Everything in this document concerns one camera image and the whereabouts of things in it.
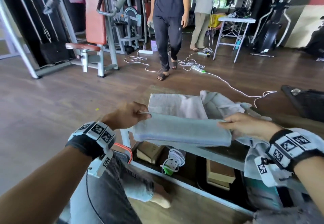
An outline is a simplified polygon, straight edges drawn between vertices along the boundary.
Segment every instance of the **gray pants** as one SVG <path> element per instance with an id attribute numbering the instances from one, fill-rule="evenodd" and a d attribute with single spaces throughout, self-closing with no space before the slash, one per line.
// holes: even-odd
<path id="1" fill-rule="evenodd" d="M 102 177 L 88 175 L 88 191 L 105 224 L 141 224 L 127 197 L 149 201 L 154 193 L 154 183 L 113 157 Z M 89 202 L 84 175 L 71 197 L 71 224 L 89 223 L 102 224 Z"/>
<path id="2" fill-rule="evenodd" d="M 153 16 L 155 40 L 159 52 L 160 63 L 164 72 L 169 71 L 168 46 L 170 39 L 171 58 L 177 60 L 182 42 L 182 17 Z"/>
<path id="3" fill-rule="evenodd" d="M 195 13 L 195 24 L 196 27 L 192 33 L 191 38 L 191 47 L 196 46 L 198 41 L 197 48 L 204 48 L 204 39 L 206 31 L 208 30 L 210 14 L 197 12 Z"/>

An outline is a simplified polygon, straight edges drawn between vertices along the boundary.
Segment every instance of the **black pants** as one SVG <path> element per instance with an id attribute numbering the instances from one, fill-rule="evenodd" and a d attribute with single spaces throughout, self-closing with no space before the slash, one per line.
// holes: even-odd
<path id="1" fill-rule="evenodd" d="M 163 71 L 168 71 L 170 69 L 168 56 L 169 39 L 171 58 L 177 60 L 177 54 L 181 48 L 182 42 L 181 18 L 182 17 L 153 16 L 155 40 Z"/>

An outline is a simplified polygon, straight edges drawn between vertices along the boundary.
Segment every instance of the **red backrest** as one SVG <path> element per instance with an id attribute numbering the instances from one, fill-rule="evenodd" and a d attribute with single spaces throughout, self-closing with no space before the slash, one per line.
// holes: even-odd
<path id="1" fill-rule="evenodd" d="M 105 16 L 97 12 L 99 0 L 86 0 L 86 36 L 87 42 L 106 45 Z"/>

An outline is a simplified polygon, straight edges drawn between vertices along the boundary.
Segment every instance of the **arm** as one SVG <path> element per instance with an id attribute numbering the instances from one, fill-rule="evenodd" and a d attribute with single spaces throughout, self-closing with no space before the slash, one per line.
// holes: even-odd
<path id="1" fill-rule="evenodd" d="M 140 111 L 148 110 L 145 105 L 133 102 L 104 116 L 101 121 L 112 130 L 129 128 L 150 118 L 151 115 Z M 79 149 L 65 147 L 0 197 L 0 223 L 54 223 L 91 161 L 92 158 Z"/>
<path id="2" fill-rule="evenodd" d="M 246 114 L 236 113 L 225 118 L 226 122 L 219 126 L 256 136 L 269 141 L 273 135 L 283 128 L 272 122 L 251 117 Z M 324 214 L 324 157 L 314 156 L 298 162 L 294 167 L 294 173 L 305 186 L 312 200 Z"/>
<path id="3" fill-rule="evenodd" d="M 182 16 L 181 25 L 185 28 L 188 25 L 189 10 L 190 10 L 190 0 L 182 0 L 184 7 L 184 14 Z"/>
<path id="4" fill-rule="evenodd" d="M 150 16 L 148 17 L 147 23 L 153 22 L 154 2 L 155 0 L 151 0 L 151 12 Z"/>

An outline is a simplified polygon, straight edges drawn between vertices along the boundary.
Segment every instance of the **flip-flop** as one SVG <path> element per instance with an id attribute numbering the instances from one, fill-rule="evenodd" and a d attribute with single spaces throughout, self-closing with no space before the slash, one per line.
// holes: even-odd
<path id="1" fill-rule="evenodd" d="M 162 79 L 159 79 L 159 78 L 157 78 L 159 81 L 164 81 L 167 77 L 168 77 L 169 75 L 165 75 L 165 74 L 163 74 L 163 72 L 162 73 L 160 73 L 159 75 L 158 75 L 158 77 L 162 77 Z"/>
<path id="2" fill-rule="evenodd" d="M 177 67 L 178 67 L 178 62 L 177 61 L 175 61 L 175 62 L 171 61 L 171 64 L 172 64 L 172 70 L 176 70 Z"/>

